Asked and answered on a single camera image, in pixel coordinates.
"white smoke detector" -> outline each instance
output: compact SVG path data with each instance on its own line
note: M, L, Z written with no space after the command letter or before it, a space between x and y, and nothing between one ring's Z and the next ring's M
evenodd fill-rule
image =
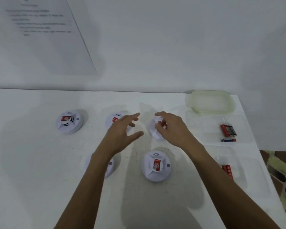
M86 161L85 161L85 171L86 171L87 168L88 168L88 165L89 165L91 156L92 156L92 155L90 155L90 156L86 159ZM107 169L106 169L106 172L105 172L105 178L109 177L109 176L113 173L115 164L116 164L116 163L115 163L115 161L114 161L114 158L112 158L112 159L110 160L108 166L107 166Z
M107 119L105 121L105 126L106 126L107 130L110 128L110 126L114 122L116 122L118 119L122 118L123 116L124 116L124 114L121 112L115 112L115 113L112 113L109 116L107 116ZM131 126L127 127L126 132L128 132L129 130L131 130Z
M64 135L73 134L83 125L83 117L76 111L66 111L56 119L56 128Z
M157 140L165 140L165 139L161 136L161 134L157 131L157 129L156 129L156 127L155 127L156 123L159 123L159 124L160 124L160 123L162 122L162 120L163 120L162 117L154 117L154 118L150 121L150 123L148 124L148 132L149 132L149 134L150 134L152 137L156 138Z
M153 150L145 154L141 168L144 176L148 180L160 182L170 175L170 159L163 152Z

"white table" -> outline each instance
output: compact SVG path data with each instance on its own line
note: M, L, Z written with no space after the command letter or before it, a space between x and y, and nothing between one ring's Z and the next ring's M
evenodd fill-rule
M224 228L186 154L167 141L150 137L145 125L157 111L183 118L212 156L236 162L238 183L281 227L286 214L237 96L236 111L226 117L238 136L220 142L218 116L198 116L184 104L185 94L75 92L0 89L0 228L52 228L71 198L86 158L106 133L112 112L141 112L137 126L145 135L117 154L117 169L104 181L95 228ZM79 109L83 127L60 135L57 116ZM171 160L171 176L151 183L141 172L143 155L158 148Z

